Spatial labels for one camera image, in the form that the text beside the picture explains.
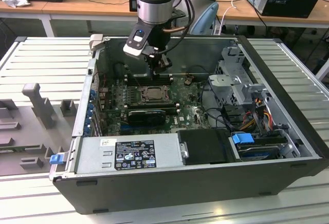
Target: blue button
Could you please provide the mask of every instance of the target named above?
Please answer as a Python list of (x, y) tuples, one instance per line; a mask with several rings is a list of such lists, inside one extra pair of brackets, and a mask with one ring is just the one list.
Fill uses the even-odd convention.
[(236, 133), (232, 136), (234, 144), (237, 143), (255, 143), (250, 133)]
[(64, 164), (64, 154), (52, 155), (49, 160), (50, 164)]

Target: yellow wire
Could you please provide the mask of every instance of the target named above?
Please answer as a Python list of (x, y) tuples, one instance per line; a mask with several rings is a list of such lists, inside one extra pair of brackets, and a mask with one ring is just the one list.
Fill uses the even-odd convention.
[(268, 119), (268, 128), (271, 129), (271, 126), (270, 126), (270, 117), (269, 117), (269, 114), (268, 113), (264, 113), (266, 116), (267, 116), (267, 119)]
[(240, 130), (244, 130), (246, 129), (247, 127), (251, 126), (252, 124), (254, 124), (255, 122), (255, 119), (253, 119), (252, 121), (250, 121), (248, 124), (244, 125)]

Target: paper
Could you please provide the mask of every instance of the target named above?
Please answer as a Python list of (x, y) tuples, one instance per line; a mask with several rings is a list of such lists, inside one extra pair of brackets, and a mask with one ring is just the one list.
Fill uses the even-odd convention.
[(31, 5), (28, 0), (2, 0), (4, 3), (6, 3), (9, 7), (22, 7), (22, 6), (28, 6)]

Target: desk leg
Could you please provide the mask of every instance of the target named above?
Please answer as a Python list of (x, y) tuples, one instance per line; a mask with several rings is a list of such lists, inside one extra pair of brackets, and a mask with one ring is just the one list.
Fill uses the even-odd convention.
[(93, 33), (92, 22), (87, 20), (87, 28), (89, 33)]
[(50, 23), (50, 16), (49, 14), (43, 14), (40, 16), (40, 20), (43, 24), (43, 28), (45, 29), (46, 35), (49, 38), (54, 38), (56, 37), (56, 32), (53, 30), (51, 23)]

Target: wooden desk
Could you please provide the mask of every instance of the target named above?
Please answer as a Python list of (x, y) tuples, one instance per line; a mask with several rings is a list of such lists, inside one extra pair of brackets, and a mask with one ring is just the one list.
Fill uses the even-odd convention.
[[(37, 18), (43, 23), (47, 36), (55, 36), (50, 20), (86, 20), (86, 21), (137, 21), (137, 13), (129, 12), (129, 0), (92, 0), (103, 3), (124, 3), (121, 5), (99, 4), (88, 0), (64, 0), (62, 3), (32, 2), (32, 6), (10, 8), (0, 3), (0, 17)], [(237, 9), (230, 9), (225, 15), (225, 24), (258, 25), (258, 18), (247, 1), (235, 2)], [(222, 18), (230, 2), (220, 2), (218, 11)], [(282, 27), (329, 27), (329, 3), (319, 0), (308, 18), (267, 17), (262, 19), (268, 26)]]
[(79, 14), (79, 15), (111, 15), (137, 16), (129, 12), (129, 0), (92, 0), (103, 3), (124, 3), (121, 5), (98, 4), (88, 0), (64, 0), (62, 3), (48, 2), (43, 8), (44, 13), (50, 14)]

